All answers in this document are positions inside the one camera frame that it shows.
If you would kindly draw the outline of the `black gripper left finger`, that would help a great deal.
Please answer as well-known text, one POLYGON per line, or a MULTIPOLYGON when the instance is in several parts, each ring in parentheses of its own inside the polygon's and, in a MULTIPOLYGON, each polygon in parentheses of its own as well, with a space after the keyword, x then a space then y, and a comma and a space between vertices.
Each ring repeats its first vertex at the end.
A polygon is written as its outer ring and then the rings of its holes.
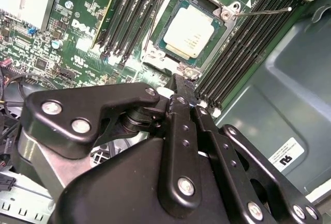
POLYGON ((160 139, 159 202, 166 212, 193 212, 202 189, 191 96, 177 75, 159 89, 139 82, 35 92, 23 104, 17 152, 57 204, 78 176, 160 139))

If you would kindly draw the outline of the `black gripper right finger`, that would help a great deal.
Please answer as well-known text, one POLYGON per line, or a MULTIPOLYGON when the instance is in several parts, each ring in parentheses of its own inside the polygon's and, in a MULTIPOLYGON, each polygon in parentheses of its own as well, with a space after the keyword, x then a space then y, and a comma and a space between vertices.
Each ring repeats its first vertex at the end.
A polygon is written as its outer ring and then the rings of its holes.
POLYGON ((318 209, 234 126, 191 110, 230 223, 322 223, 318 209))

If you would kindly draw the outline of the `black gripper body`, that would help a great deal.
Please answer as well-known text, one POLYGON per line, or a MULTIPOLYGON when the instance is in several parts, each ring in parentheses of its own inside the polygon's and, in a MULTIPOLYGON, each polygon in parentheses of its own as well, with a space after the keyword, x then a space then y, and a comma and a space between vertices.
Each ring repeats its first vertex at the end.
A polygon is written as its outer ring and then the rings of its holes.
POLYGON ((74 179, 62 192, 50 223, 248 223, 220 194, 208 158, 199 156, 202 202, 176 218, 158 195, 163 141, 141 142, 74 179))

